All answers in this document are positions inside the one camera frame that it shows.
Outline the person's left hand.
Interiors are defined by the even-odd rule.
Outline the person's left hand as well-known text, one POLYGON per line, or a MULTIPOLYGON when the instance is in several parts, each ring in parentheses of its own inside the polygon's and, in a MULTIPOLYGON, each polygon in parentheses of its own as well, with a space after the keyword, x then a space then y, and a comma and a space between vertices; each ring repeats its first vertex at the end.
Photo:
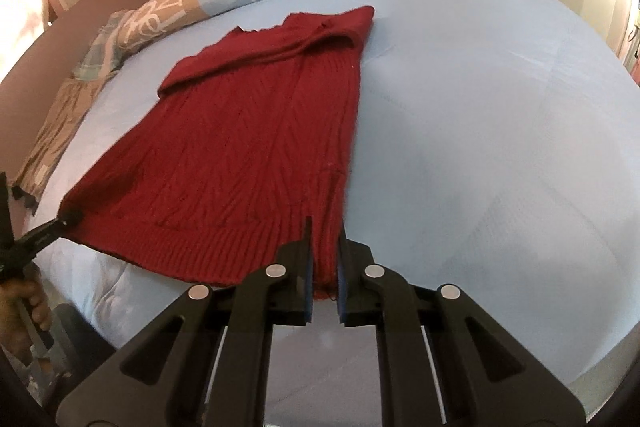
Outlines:
POLYGON ((50 329, 52 312, 40 272, 12 279, 1 284, 1 346, 25 365, 32 361, 32 338, 25 322, 25 312, 43 331, 50 329))

